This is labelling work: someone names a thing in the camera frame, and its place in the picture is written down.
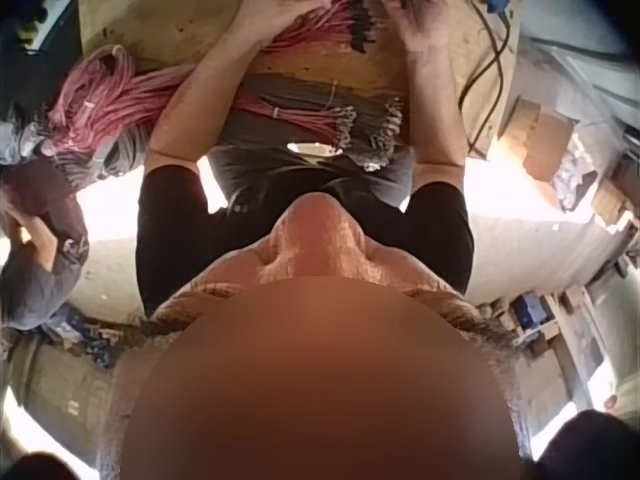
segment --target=wooden workbench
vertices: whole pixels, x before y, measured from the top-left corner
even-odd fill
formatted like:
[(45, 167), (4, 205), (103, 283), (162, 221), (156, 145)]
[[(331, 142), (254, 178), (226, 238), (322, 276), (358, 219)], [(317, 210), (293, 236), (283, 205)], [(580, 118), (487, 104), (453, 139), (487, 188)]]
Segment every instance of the wooden workbench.
[[(458, 91), (493, 55), (487, 32), (468, 1), (449, 2), (451, 57)], [(310, 81), (336, 83), (360, 95), (388, 92), (404, 96), (405, 68), (400, 42), (385, 20), (379, 0), (366, 2), (377, 20), (375, 43), (367, 46), (366, 55), (332, 44), (314, 44), (309, 48), (261, 57), (253, 68), (259, 72), (285, 73)], [(161, 3), (157, 0), (79, 0), (85, 53), (107, 43), (121, 43), (136, 56), (141, 68), (194, 63), (225, 30), (238, 0)], [(502, 118), (515, 67), (522, 0), (511, 3), (511, 41), (502, 56), (505, 88), (501, 102), (478, 142), (483, 151), (488, 148)], [(493, 15), (488, 20), (500, 44), (504, 27)], [(470, 136), (475, 135), (497, 91), (498, 74), (494, 67), (476, 84), (466, 100), (463, 118)]]

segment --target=blue object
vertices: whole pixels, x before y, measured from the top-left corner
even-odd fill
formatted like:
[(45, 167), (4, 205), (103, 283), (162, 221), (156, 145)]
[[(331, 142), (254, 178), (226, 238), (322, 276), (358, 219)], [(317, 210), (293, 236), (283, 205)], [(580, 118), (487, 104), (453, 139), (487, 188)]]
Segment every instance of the blue object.
[(487, 0), (487, 12), (503, 13), (509, 6), (509, 0)]

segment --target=floor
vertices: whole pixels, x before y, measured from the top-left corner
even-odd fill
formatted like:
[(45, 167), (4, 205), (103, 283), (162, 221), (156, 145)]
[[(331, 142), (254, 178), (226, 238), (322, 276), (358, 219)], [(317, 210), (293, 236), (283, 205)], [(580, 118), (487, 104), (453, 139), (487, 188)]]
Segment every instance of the floor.
[[(221, 194), (206, 173), (210, 203), (219, 204)], [(91, 253), (72, 300), (92, 317), (124, 323), (139, 318), (134, 251), (141, 179), (134, 171), (79, 195)], [(598, 225), (588, 205), (569, 216), (552, 209), (526, 178), (504, 166), (469, 160), (465, 184), (476, 242), (468, 291), (474, 304), (583, 284), (622, 238)]]

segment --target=person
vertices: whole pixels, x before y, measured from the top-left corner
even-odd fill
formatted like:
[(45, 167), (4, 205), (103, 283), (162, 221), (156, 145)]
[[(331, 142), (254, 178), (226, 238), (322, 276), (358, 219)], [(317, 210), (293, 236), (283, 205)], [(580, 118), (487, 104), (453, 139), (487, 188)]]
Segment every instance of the person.
[[(45, 162), (34, 160), (22, 180), (37, 188), (36, 177), (48, 177)], [(78, 312), (65, 302), (80, 279), (82, 266), (89, 255), (87, 229), (82, 209), (75, 195), (56, 198), (40, 215), (26, 213), (27, 200), (3, 184), (0, 222), (11, 245), (9, 257), (0, 273), (0, 311), (2, 324), (18, 330), (31, 330), (40, 325), (57, 329)]]
[[(206, 465), (212, 478), (426, 478), (431, 462), (438, 476), (439, 464), (528, 453), (509, 340), (463, 298), (473, 237), (446, 2), (424, 2), (414, 19), (400, 0), (384, 1), (406, 50), (409, 155), (372, 174), (344, 157), (310, 165), (285, 148), (214, 150), (229, 207), (208, 213), (196, 162), (216, 144), (241, 79), (261, 46), (324, 3), (244, 0), (152, 133), (136, 250), (147, 340), (113, 374), (102, 478), (120, 478), (120, 452), (134, 464), (128, 478), (197, 478)], [(409, 311), (420, 321), (403, 321), (398, 312)], [(453, 343), (436, 331), (445, 330), (482, 357), (444, 348)], [(163, 352), (182, 363), (152, 374)], [(493, 403), (470, 390), (483, 389), (487, 377), (471, 372), (485, 362), (501, 387)], [(405, 374), (416, 376), (405, 384)], [(160, 390), (145, 396), (145, 379)], [(229, 414), (214, 420), (220, 409)], [(406, 443), (405, 433), (418, 436)]]

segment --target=wire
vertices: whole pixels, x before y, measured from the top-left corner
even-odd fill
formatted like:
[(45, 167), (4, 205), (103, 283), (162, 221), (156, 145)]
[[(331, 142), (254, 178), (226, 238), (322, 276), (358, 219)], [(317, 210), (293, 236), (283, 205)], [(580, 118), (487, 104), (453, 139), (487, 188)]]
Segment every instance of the wire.
[(478, 17), (480, 18), (480, 21), (482, 22), (482, 25), (484, 26), (485, 30), (487, 31), (487, 33), (489, 35), (489, 40), (491, 41), (491, 48), (493, 49), (494, 55), (493, 55), (493, 58), (489, 61), (489, 63), (487, 63), (482, 68), (482, 70), (480, 70), (472, 78), (470, 78), (469, 81), (467, 82), (467, 84), (462, 89), (462, 93), (460, 95), (460, 99), (458, 100), (458, 108), (459, 108), (460, 112), (462, 112), (462, 109), (464, 108), (464, 102), (467, 99), (467, 96), (469, 95), (469, 92), (471, 91), (473, 86), (476, 83), (478, 83), (478, 80), (480, 80), (480, 78), (482, 78), (482, 76), (485, 75), (494, 64), (497, 64), (497, 67), (498, 67), (498, 79), (499, 79), (498, 95), (496, 96), (496, 99), (493, 102), (493, 105), (491, 105), (491, 108), (489, 109), (489, 113), (487, 113), (487, 116), (483, 120), (482, 124), (480, 124), (480, 128), (476, 132), (475, 137), (473, 138), (473, 140), (469, 140), (469, 153), (476, 152), (476, 153), (484, 156), (484, 153), (480, 152), (476, 148), (476, 145), (478, 143), (478, 140), (480, 140), (482, 132), (486, 128), (487, 124), (489, 123), (489, 120), (491, 119), (491, 116), (496, 111), (496, 108), (498, 108), (498, 104), (500, 103), (500, 100), (502, 98), (502, 94), (504, 92), (504, 83), (505, 83), (505, 81), (504, 81), (504, 70), (502, 69), (502, 62), (500, 61), (500, 58), (502, 57), (502, 54), (504, 53), (504, 51), (507, 49), (507, 46), (509, 45), (509, 40), (511, 39), (511, 25), (509, 24), (509, 20), (507, 19), (506, 14), (501, 13), (501, 14), (498, 15), (498, 17), (500, 18), (500, 20), (502, 21), (502, 23), (503, 23), (503, 25), (504, 25), (504, 27), (506, 29), (504, 41), (502, 42), (502, 45), (500, 46), (500, 48), (498, 48), (498, 42), (496, 40), (495, 34), (493, 33), (493, 30), (491, 29), (491, 26), (489, 25), (489, 22), (487, 21), (485, 16), (482, 14), (482, 11), (480, 11), (478, 6), (473, 1), (471, 1), (470, 3), (471, 3), (471, 6), (473, 7), (474, 11), (476, 12)]

